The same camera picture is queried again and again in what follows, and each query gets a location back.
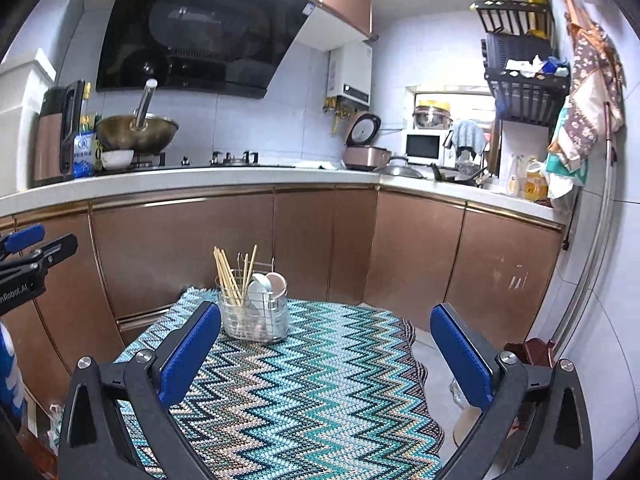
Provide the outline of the wooden chopstick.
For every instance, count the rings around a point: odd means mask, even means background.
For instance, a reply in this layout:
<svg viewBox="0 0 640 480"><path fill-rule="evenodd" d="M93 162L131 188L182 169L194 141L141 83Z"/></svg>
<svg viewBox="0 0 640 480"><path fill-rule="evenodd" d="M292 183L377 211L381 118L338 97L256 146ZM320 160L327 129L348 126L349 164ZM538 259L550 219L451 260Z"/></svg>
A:
<svg viewBox="0 0 640 480"><path fill-rule="evenodd" d="M247 292L248 285L250 284L250 278L253 275L254 262L257 254L257 245L253 246L253 250L250 254L245 255L245 262L243 268L243 290Z"/></svg>
<svg viewBox="0 0 640 480"><path fill-rule="evenodd" d="M224 251L217 246L213 249L214 259L216 261L218 280L220 283L220 289L224 298L229 304L235 307L242 306L242 296L236 284L235 277L229 266L229 261Z"/></svg>

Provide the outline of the dark red dustpan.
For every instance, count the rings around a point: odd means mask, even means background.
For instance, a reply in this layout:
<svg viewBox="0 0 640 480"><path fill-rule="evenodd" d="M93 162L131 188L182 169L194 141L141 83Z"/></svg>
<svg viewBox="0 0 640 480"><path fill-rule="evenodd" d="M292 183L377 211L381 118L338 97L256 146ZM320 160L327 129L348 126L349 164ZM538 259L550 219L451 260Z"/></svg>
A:
<svg viewBox="0 0 640 480"><path fill-rule="evenodd" d="M504 351L512 352L524 364L552 367L553 344L551 341L543 341L532 338L523 342L509 342L503 347Z"/></svg>

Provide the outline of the wooden chopstick in holder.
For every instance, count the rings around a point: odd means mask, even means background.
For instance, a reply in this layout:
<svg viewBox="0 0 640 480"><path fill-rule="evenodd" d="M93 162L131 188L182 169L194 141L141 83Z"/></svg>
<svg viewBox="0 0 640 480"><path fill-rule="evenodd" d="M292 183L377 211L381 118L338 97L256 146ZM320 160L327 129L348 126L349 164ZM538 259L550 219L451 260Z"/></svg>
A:
<svg viewBox="0 0 640 480"><path fill-rule="evenodd" d="M236 284L235 277L229 266L229 261L224 251L217 246L213 249L214 259L216 261L218 280L220 283L220 289L224 298L229 304L235 307L242 306L242 296Z"/></svg>

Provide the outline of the clear plastic utensil holder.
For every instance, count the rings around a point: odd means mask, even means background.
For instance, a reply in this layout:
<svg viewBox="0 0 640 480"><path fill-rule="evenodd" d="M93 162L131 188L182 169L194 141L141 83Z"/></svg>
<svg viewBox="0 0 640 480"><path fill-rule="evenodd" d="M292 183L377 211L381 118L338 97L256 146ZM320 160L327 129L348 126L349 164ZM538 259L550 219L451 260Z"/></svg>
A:
<svg viewBox="0 0 640 480"><path fill-rule="evenodd" d="M290 328L290 315L288 314L288 292L276 300L271 299L267 310L256 310L246 304L246 292L243 290L243 268L245 255L236 255L235 267L231 271L242 296L242 306L235 307L229 304L218 287L218 307L222 316L224 332L231 338L272 344L285 340ZM254 262L254 273L267 274L276 272L274 261L270 263Z"/></svg>

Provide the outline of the blue white salt bag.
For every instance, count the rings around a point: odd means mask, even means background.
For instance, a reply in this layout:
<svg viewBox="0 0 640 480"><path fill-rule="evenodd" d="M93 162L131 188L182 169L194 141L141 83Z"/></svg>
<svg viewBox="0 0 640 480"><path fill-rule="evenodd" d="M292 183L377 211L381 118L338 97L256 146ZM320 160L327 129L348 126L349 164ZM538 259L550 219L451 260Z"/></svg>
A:
<svg viewBox="0 0 640 480"><path fill-rule="evenodd" d="M74 139L73 175L75 179L94 175L96 166L96 134L93 131L80 132Z"/></svg>

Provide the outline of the white ceramic spoon in holder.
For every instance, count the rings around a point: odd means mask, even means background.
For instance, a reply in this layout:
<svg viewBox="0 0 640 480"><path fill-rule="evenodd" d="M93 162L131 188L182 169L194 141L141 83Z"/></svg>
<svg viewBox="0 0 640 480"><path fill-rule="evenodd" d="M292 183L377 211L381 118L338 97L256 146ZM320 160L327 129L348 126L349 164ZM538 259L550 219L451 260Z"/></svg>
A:
<svg viewBox="0 0 640 480"><path fill-rule="evenodd" d="M246 290L246 304L256 310L267 310L272 299L272 285L266 274L254 273Z"/></svg>

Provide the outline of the white small bowl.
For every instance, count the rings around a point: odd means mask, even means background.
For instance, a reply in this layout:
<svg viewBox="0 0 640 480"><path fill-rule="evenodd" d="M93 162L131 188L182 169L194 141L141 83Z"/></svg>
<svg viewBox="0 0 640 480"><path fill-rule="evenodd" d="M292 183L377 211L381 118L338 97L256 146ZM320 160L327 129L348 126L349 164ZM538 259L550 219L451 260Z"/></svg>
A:
<svg viewBox="0 0 640 480"><path fill-rule="evenodd" d="M134 159L134 150L104 151L101 164L104 170L115 171L128 168Z"/></svg>

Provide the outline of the blue zigzag woven table mat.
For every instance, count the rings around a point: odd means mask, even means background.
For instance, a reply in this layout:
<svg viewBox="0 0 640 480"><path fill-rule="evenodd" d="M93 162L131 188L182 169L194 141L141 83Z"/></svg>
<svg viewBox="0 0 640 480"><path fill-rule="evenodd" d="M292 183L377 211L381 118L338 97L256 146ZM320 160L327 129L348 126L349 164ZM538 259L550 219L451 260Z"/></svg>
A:
<svg viewBox="0 0 640 480"><path fill-rule="evenodd" d="M218 479L431 479L413 326L390 311L292 300L276 344L220 335L170 416Z"/></svg>

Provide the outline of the beige ceramic spoon in holder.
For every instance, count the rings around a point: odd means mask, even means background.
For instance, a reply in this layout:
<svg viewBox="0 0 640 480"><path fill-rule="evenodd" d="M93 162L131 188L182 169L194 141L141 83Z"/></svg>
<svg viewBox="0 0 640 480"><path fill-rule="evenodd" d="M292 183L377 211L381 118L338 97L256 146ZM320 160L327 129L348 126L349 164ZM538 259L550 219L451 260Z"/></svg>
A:
<svg viewBox="0 0 640 480"><path fill-rule="evenodd" d="M266 278L271 285L271 298L276 300L286 294L288 291L288 282L284 276L278 272L269 272Z"/></svg>

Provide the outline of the yellow oil bottle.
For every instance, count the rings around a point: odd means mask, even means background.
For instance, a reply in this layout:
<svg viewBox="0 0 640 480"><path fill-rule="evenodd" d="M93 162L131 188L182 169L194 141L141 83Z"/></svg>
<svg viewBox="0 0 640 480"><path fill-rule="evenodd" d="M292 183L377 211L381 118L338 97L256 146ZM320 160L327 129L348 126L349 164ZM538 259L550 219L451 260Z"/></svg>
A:
<svg viewBox="0 0 640 480"><path fill-rule="evenodd" d="M538 202L548 196L548 182L544 175L544 163L531 158L526 162L523 193L526 200Z"/></svg>

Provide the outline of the metal pot lid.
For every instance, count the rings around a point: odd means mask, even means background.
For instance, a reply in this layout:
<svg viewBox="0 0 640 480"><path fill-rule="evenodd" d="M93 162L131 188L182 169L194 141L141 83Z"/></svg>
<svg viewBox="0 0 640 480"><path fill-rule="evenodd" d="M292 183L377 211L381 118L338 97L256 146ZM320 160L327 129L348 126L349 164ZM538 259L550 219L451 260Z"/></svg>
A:
<svg viewBox="0 0 640 480"><path fill-rule="evenodd" d="M373 172L381 176L423 179L423 174L409 165L408 158L399 155L390 156L384 166L375 168Z"/></svg>

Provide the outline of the white microwave oven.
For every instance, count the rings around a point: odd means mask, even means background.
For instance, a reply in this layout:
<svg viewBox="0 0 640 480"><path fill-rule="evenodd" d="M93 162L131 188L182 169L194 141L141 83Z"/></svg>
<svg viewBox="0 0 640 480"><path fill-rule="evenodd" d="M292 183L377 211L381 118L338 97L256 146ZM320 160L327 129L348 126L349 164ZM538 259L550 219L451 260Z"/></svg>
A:
<svg viewBox="0 0 640 480"><path fill-rule="evenodd" d="M444 157L444 136L440 132L410 130L406 134L406 157L410 164L439 165Z"/></svg>

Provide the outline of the pink rice cooker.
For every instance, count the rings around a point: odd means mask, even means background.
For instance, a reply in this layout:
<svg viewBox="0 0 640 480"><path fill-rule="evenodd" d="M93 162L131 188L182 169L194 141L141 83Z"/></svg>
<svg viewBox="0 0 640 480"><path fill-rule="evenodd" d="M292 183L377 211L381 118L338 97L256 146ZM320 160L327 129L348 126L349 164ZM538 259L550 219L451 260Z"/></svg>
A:
<svg viewBox="0 0 640 480"><path fill-rule="evenodd" d="M392 152L374 145L380 128L381 118L369 112L357 112L349 119L342 157L347 169L373 171L390 161Z"/></svg>

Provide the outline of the black range hood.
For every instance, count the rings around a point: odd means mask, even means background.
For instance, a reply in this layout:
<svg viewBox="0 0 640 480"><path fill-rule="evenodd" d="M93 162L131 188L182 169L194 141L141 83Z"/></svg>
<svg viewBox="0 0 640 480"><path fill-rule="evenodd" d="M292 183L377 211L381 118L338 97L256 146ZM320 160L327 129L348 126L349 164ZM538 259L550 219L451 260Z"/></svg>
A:
<svg viewBox="0 0 640 480"><path fill-rule="evenodd" d="M310 17L309 0L115 0L96 88L261 99Z"/></svg>

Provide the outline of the black wall rack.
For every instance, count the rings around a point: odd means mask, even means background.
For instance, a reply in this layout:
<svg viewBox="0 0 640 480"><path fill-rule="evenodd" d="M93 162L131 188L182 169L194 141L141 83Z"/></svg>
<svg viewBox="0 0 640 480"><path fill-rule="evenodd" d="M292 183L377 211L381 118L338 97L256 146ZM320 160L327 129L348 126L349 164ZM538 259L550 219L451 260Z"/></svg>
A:
<svg viewBox="0 0 640 480"><path fill-rule="evenodd" d="M556 52L548 4L476 0L470 10L486 32L484 77L498 118L552 128L570 90L570 69Z"/></svg>

